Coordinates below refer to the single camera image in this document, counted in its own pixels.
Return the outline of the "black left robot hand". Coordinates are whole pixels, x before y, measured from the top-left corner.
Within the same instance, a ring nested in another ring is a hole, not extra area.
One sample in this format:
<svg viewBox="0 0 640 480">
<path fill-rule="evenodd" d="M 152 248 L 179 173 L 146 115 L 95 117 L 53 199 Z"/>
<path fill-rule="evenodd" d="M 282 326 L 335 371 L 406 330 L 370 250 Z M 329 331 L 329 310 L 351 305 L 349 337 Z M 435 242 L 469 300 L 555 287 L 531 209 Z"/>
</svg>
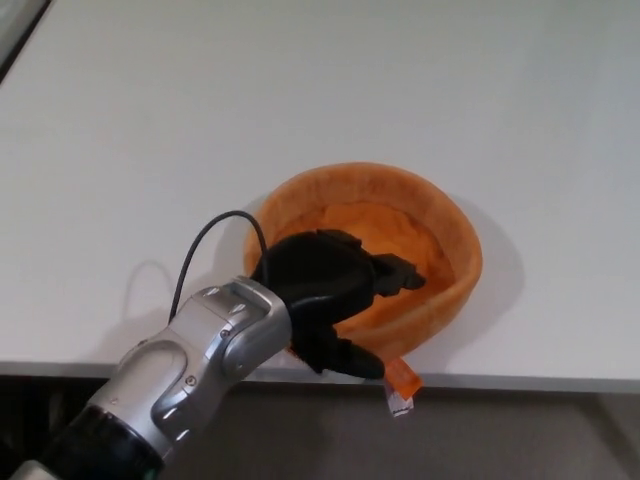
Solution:
<svg viewBox="0 0 640 480">
<path fill-rule="evenodd" d="M 311 370 L 380 380 L 383 361 L 341 338 L 335 325 L 369 309 L 377 296 L 417 290 L 426 279 L 417 267 L 392 253 L 372 254 L 341 230 L 288 236 L 264 251 L 250 278 L 287 307 L 290 350 Z"/>
</svg>

